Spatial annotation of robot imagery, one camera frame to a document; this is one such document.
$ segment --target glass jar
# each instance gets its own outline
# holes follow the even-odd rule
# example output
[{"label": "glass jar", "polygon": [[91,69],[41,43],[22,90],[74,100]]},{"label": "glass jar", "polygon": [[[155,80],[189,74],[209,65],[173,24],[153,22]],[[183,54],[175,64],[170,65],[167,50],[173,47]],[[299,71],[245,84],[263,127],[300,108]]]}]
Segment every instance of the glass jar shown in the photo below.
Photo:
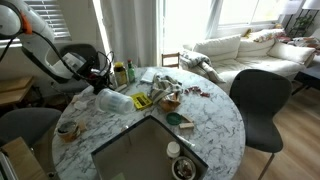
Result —
[{"label": "glass jar", "polygon": [[123,66],[123,62],[116,62],[113,70],[114,75],[116,76],[118,87],[128,83],[127,71],[126,68]]}]

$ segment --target glass bottle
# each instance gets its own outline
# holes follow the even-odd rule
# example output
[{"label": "glass bottle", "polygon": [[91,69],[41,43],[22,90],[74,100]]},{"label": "glass bottle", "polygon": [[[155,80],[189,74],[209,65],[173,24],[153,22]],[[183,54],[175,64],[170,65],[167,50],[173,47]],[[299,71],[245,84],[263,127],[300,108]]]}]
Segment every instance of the glass bottle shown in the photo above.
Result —
[{"label": "glass bottle", "polygon": [[134,67],[132,65],[132,60],[128,59],[128,78],[129,78],[129,82],[133,83],[135,82],[135,74],[134,74]]}]

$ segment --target marble table top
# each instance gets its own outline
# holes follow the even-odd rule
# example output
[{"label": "marble table top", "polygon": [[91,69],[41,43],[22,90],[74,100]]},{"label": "marble table top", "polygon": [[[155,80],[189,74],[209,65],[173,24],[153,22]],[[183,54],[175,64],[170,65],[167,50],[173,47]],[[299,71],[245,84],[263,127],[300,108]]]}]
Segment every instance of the marble table top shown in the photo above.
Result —
[{"label": "marble table top", "polygon": [[[209,166],[204,179],[224,180],[233,177],[240,165],[245,147],[244,124],[235,104],[218,86],[199,75],[172,68],[152,68],[177,79],[183,88],[197,85],[203,92],[210,94],[209,98],[198,94],[182,94],[181,105],[175,112],[192,118],[195,128],[185,131],[180,130],[178,126],[169,125],[165,120],[166,113],[159,105],[127,115],[100,112],[95,108],[96,95],[83,92],[79,101],[86,102],[87,108],[80,111],[69,104],[57,126],[68,120],[83,120],[87,131],[71,143],[64,143],[56,134],[53,138],[53,161],[60,179],[98,179],[91,152],[119,134],[123,127],[131,126],[148,115],[160,120],[176,135],[195,144],[191,149]],[[121,93],[148,94],[151,85],[140,82],[146,70],[147,68],[137,68],[136,82]]]}]

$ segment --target gray chair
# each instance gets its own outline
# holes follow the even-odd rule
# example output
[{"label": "gray chair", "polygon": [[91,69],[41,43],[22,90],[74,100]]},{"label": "gray chair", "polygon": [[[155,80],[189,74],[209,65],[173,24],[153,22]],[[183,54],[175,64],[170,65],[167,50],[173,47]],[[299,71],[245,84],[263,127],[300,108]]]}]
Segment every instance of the gray chair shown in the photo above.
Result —
[{"label": "gray chair", "polygon": [[60,115],[60,111],[50,108],[23,108],[4,114],[0,118],[0,147],[18,137],[32,147]]},{"label": "gray chair", "polygon": [[277,74],[247,69],[241,71],[232,83],[230,98],[238,107],[246,131],[246,145],[272,153],[259,179],[263,177],[274,153],[282,150],[283,142],[273,123],[274,115],[291,95],[291,83]]}]

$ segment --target wooden floor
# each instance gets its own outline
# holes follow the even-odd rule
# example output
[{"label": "wooden floor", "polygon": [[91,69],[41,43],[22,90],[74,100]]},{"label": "wooden floor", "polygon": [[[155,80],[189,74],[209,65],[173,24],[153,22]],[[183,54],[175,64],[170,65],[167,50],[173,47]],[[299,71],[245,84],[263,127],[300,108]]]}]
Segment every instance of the wooden floor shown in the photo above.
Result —
[{"label": "wooden floor", "polygon": [[[284,148],[277,153],[263,179],[320,179],[320,91],[310,88],[292,96],[276,115]],[[233,180],[258,179],[270,154],[246,147]]]}]

